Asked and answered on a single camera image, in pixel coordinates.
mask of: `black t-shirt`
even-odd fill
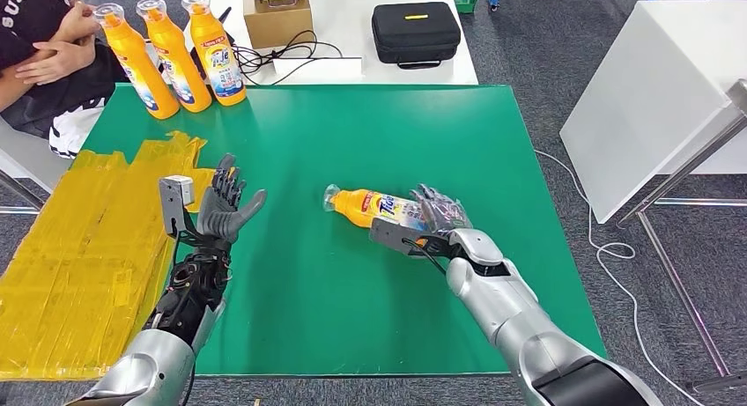
[[[33,55],[70,10],[70,0],[0,0],[0,70]],[[88,100],[107,98],[121,68],[111,49],[97,41],[93,64],[48,85],[35,86],[0,115],[14,128],[47,137],[52,118]]]

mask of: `floor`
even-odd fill
[[[137,0],[116,1],[128,6]],[[638,0],[501,0],[490,13],[479,0],[462,25],[477,77],[482,84],[510,84],[519,101],[532,142],[569,163],[558,131],[575,101]],[[169,13],[183,26],[179,0],[169,0]],[[140,23],[132,18],[132,23]],[[485,119],[493,120],[486,108]],[[581,280],[595,313],[610,358],[634,370],[665,405],[688,401],[667,385],[645,362],[635,339],[631,301],[602,273],[595,250],[587,243],[587,208],[573,190],[568,175],[541,159],[541,166],[573,251]],[[690,178],[683,194],[744,197],[743,177]],[[0,192],[0,203],[10,202]],[[701,309],[714,340],[735,371],[747,369],[747,273],[743,258],[747,240],[743,226],[747,210],[654,207],[656,226],[681,277]],[[29,218],[0,218],[0,271],[28,226]],[[655,251],[636,222],[625,230],[596,226],[595,240],[623,240],[638,256],[631,261],[606,261],[640,303],[640,329],[653,361],[674,381],[715,376],[698,335],[666,282]],[[84,393],[90,382],[4,383],[0,405],[53,405]],[[747,404],[747,388],[698,395],[708,406]],[[190,404],[247,405],[396,404],[477,405],[524,404],[508,377],[407,379],[198,379]]]

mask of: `yellow plastic sheet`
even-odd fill
[[[192,177],[196,211],[213,173],[193,168],[203,145],[174,132],[130,165],[80,152],[0,279],[0,380],[93,379],[121,356],[171,259],[158,180]]]

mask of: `orange bottle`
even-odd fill
[[[226,107],[243,101],[247,97],[247,90],[239,64],[233,56],[223,25],[210,11],[210,0],[181,0],[181,6],[192,20],[189,34],[192,35],[216,99]]]
[[[354,225],[370,228],[374,218],[425,230],[426,224],[417,202],[360,188],[340,190],[334,184],[324,190],[324,210],[346,216]]]
[[[199,113],[209,107],[212,103],[210,92],[184,47],[184,34],[166,14],[166,2],[140,0],[137,14],[145,20],[148,36],[181,105],[191,113]]]
[[[102,4],[93,11],[93,16],[104,28],[109,47],[115,52],[148,112],[159,119],[176,114],[179,102],[145,52],[143,36],[124,21],[122,7],[119,4]]]

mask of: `silver robotic arm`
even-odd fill
[[[551,321],[514,263],[490,236],[472,228],[459,201],[425,185],[411,193],[428,232],[375,219],[371,240],[426,256],[446,275],[508,363],[528,406],[662,406],[634,373],[600,358]],[[434,257],[448,258],[448,268]]]
[[[226,155],[205,191],[197,224],[184,205],[191,192],[181,176],[159,182],[166,233],[193,252],[174,263],[168,287],[122,357],[75,406],[176,406],[195,375],[195,359],[226,307],[223,293],[230,279],[231,245],[239,230],[264,204],[259,190],[238,209],[245,182]]]
[[[500,351],[528,406],[662,406],[634,373],[563,333],[487,234],[448,233],[448,286]]]

